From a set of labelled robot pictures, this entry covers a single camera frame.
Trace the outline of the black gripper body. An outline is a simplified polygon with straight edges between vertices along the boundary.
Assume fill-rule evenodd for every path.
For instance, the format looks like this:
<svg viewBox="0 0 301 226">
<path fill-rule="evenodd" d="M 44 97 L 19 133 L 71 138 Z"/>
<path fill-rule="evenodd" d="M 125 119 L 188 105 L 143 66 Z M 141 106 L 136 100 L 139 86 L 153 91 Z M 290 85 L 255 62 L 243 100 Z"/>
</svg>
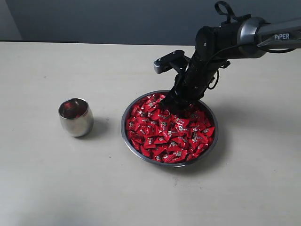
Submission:
<svg viewBox="0 0 301 226">
<path fill-rule="evenodd" d="M 187 70 L 168 93 L 168 108 L 187 108 L 197 102 L 219 68 L 219 59 L 205 62 L 193 54 Z"/>
</svg>

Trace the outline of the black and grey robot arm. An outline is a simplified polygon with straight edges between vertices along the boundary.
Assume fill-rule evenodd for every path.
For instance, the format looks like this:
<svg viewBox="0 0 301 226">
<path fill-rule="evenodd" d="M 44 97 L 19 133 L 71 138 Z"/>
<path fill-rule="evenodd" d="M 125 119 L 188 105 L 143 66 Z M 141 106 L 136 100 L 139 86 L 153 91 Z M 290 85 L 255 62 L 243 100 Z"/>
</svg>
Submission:
<svg viewBox="0 0 301 226">
<path fill-rule="evenodd" d="M 301 20 L 267 23 L 260 17 L 248 18 L 219 27 L 204 26 L 195 39 L 195 52 L 190 59 L 182 55 L 180 65 L 171 55 L 162 58 L 158 73 L 174 68 L 178 74 L 174 86 L 161 101 L 173 114 L 181 114 L 201 99 L 220 68 L 231 59 L 260 58 L 265 53 L 286 53 L 301 47 Z"/>
</svg>

